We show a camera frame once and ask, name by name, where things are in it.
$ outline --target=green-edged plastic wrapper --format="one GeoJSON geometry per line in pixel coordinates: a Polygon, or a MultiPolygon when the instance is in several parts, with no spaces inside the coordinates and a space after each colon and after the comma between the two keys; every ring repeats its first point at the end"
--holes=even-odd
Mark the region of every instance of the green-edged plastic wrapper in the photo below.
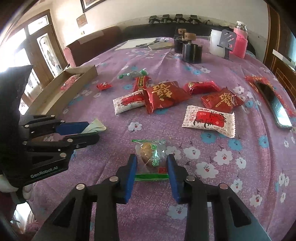
{"type": "Polygon", "coordinates": [[[136,181],[160,181],[168,179],[166,169],[165,140],[132,140],[136,143],[138,170],[136,181]]]}

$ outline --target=metal bolt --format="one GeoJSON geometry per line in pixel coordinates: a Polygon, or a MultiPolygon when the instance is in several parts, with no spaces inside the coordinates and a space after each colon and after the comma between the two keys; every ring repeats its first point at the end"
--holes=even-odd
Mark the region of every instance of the metal bolt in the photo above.
{"type": "Polygon", "coordinates": [[[59,156],[62,158],[65,158],[67,156],[67,154],[65,152],[62,152],[59,156]]]}
{"type": "Polygon", "coordinates": [[[226,183],[220,183],[219,187],[223,190],[226,190],[228,188],[228,185],[226,183]]]}
{"type": "Polygon", "coordinates": [[[193,181],[195,181],[195,177],[190,175],[190,176],[186,177],[186,180],[189,182],[193,182],[193,181]]]}
{"type": "Polygon", "coordinates": [[[111,182],[117,182],[118,179],[119,179],[119,178],[118,178],[117,176],[112,176],[112,177],[109,178],[109,180],[110,180],[111,182]]]}
{"type": "Polygon", "coordinates": [[[79,184],[77,184],[77,186],[76,186],[76,189],[77,189],[77,190],[82,190],[82,189],[84,189],[84,188],[85,188],[85,185],[82,184],[82,183],[79,183],[79,184]]]}

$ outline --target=smartphone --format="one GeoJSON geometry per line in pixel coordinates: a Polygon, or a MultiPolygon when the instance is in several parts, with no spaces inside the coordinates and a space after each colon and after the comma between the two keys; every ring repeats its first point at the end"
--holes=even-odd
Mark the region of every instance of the smartphone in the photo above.
{"type": "Polygon", "coordinates": [[[254,84],[267,102],[269,108],[271,109],[271,112],[273,113],[276,121],[276,125],[280,128],[287,128],[291,130],[293,126],[287,115],[287,112],[279,99],[274,94],[271,87],[259,81],[255,81],[254,84]]]}

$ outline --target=wall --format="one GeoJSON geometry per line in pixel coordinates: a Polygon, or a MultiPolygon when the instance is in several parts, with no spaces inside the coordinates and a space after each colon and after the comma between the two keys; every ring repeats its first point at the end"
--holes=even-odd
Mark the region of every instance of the wall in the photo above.
{"type": "Polygon", "coordinates": [[[251,33],[250,41],[258,59],[262,61],[264,58],[268,11],[263,0],[106,0],[85,13],[88,24],[80,29],[76,22],[76,18],[82,15],[80,0],[46,0],[39,5],[49,1],[52,1],[51,15],[62,48],[80,38],[82,31],[89,34],[130,19],[182,13],[221,19],[232,24],[237,20],[243,21],[251,33]]]}

